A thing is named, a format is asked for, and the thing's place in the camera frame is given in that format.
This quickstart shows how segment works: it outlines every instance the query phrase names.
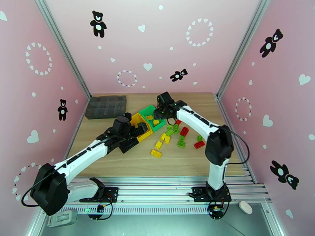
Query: wooden table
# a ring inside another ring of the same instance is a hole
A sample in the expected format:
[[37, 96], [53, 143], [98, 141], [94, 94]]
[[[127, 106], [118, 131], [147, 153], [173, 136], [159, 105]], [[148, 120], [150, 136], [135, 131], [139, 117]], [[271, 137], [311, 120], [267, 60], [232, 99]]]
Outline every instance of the wooden table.
[[[155, 94], [120, 94], [127, 96], [126, 111], [135, 114], [149, 105], [156, 106], [158, 93]], [[183, 100], [193, 110], [206, 119], [223, 125], [224, 121], [215, 99], [210, 93], [172, 93], [172, 98]], [[84, 117], [74, 140], [69, 156], [76, 154], [89, 145], [95, 138], [102, 134], [108, 127], [112, 126], [114, 119], [88, 120]], [[173, 176], [208, 176], [209, 161], [205, 156], [205, 147], [195, 149], [197, 132], [190, 127], [185, 139], [186, 148], [177, 146], [179, 134], [171, 136], [170, 144], [162, 145], [159, 150], [163, 155], [155, 158], [150, 155], [160, 135], [166, 131], [166, 125], [144, 139], [138, 145], [125, 154], [117, 148], [109, 155], [91, 164], [79, 177], [173, 177]], [[234, 150], [230, 162], [239, 162], [237, 152]], [[244, 175], [241, 165], [229, 165], [226, 175]]]

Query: red lego brick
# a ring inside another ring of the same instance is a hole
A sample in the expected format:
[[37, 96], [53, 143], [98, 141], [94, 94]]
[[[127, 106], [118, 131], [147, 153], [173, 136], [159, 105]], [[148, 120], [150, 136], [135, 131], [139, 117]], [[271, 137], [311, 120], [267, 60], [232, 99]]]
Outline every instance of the red lego brick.
[[196, 144], [194, 144], [194, 147], [196, 149], [199, 149], [199, 148], [203, 147], [204, 145], [205, 145], [205, 143], [203, 141], [199, 141]]
[[182, 131], [180, 132], [180, 135], [186, 137], [188, 132], [189, 132], [189, 129], [187, 127], [184, 127]]
[[181, 122], [182, 122], [182, 121], [180, 121], [180, 120], [177, 119], [175, 124], [176, 124], [176, 125], [180, 125]]

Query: pink wall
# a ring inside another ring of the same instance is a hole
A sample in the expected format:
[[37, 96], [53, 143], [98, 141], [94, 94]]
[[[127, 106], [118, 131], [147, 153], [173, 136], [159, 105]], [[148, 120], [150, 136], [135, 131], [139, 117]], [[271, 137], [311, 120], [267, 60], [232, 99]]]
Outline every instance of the pink wall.
[[[314, 23], [315, 0], [271, 0], [223, 95], [233, 126], [250, 146], [254, 174], [292, 236], [315, 230]], [[259, 50], [278, 28], [283, 38], [263, 58]], [[284, 183], [270, 169], [273, 160], [287, 166]], [[299, 179], [296, 190], [291, 175]]]
[[0, 33], [0, 228], [1, 235], [25, 235], [34, 209], [20, 198], [40, 165], [63, 160], [87, 97], [34, 0], [0, 0]]
[[[92, 94], [216, 92], [259, 2], [46, 1]], [[94, 10], [104, 15], [103, 38], [90, 25]], [[183, 69], [188, 74], [172, 82]]]

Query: wire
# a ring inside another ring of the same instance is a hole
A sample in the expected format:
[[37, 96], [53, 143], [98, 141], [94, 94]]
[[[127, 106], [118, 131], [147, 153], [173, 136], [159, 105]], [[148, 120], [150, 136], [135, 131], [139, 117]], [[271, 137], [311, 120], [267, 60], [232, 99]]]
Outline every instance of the wire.
[[230, 130], [228, 130], [228, 129], [225, 129], [225, 128], [221, 127], [221, 126], [212, 125], [212, 124], [210, 125], [210, 127], [213, 127], [213, 126], [216, 127], [216, 128], [219, 128], [219, 129], [221, 129], [221, 130], [227, 131], [227, 132], [229, 132], [229, 133], [232, 133], [233, 135], [237, 136], [241, 141], [243, 141], [243, 143], [245, 144], [245, 146], [246, 146], [246, 148], [247, 148], [248, 154], [247, 154], [246, 160], [244, 160], [243, 162], [239, 162], [239, 163], [227, 163], [226, 165], [228, 165], [228, 164], [245, 164], [245, 163], [249, 160], [249, 156], [250, 156], [249, 147], [248, 147], [248, 144], [246, 143], [246, 141], [245, 141], [241, 136], [239, 136], [238, 134], [236, 134], [236, 133], [233, 132], [233, 131], [230, 131]]

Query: yellow bin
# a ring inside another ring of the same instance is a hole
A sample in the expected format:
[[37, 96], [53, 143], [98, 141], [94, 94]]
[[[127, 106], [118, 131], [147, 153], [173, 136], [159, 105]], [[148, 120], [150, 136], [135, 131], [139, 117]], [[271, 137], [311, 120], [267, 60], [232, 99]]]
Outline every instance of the yellow bin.
[[141, 136], [137, 137], [139, 142], [143, 141], [149, 135], [153, 134], [153, 131], [152, 131], [150, 124], [139, 113], [134, 114], [131, 118], [131, 121], [130, 121], [131, 125], [135, 125], [136, 127], [138, 127], [138, 123], [140, 123], [140, 122], [144, 122], [146, 124], [146, 126], [148, 127], [148, 130], [144, 134], [142, 134]]

